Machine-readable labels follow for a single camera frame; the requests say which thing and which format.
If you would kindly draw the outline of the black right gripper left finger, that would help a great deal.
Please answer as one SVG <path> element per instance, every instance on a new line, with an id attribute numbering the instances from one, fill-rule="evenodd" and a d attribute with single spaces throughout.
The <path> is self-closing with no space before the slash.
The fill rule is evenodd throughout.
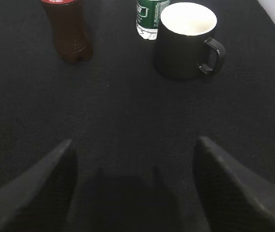
<path id="1" fill-rule="evenodd" d="M 76 183 L 76 150 L 64 140 L 0 188 L 0 232 L 62 232 Z"/>

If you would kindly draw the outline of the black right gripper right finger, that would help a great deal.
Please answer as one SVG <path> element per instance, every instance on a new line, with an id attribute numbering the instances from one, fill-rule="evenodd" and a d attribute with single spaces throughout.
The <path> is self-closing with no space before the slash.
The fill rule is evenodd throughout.
<path id="1" fill-rule="evenodd" d="M 208 137 L 194 148 L 193 178 L 213 232 L 275 232 L 275 185 Z"/>

